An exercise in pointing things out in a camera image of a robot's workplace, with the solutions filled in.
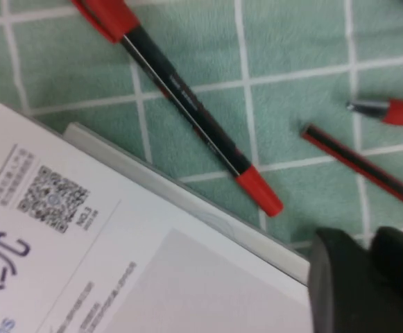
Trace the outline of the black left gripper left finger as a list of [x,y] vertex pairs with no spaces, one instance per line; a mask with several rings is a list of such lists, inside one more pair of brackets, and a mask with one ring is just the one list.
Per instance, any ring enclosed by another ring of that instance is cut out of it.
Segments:
[[366,332],[370,260],[367,250],[336,228],[317,229],[307,288],[314,332]]

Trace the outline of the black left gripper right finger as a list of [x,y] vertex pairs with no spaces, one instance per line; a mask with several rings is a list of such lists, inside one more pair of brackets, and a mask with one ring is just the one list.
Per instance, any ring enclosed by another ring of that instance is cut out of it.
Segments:
[[381,227],[369,255],[376,271],[386,280],[388,295],[374,306],[367,332],[403,332],[403,231]]

